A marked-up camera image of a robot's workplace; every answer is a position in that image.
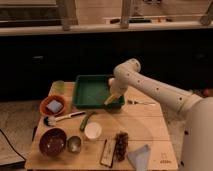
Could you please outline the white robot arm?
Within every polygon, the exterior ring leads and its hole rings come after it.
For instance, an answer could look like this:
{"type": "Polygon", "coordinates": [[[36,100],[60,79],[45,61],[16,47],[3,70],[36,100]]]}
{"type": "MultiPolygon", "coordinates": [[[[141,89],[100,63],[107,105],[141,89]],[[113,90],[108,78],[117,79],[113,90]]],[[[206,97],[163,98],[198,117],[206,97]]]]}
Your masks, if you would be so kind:
{"type": "Polygon", "coordinates": [[[129,59],[114,68],[110,87],[112,98],[122,96],[129,86],[143,92],[177,113],[185,114],[179,171],[213,171],[213,97],[203,98],[140,74],[137,59],[129,59]]]}

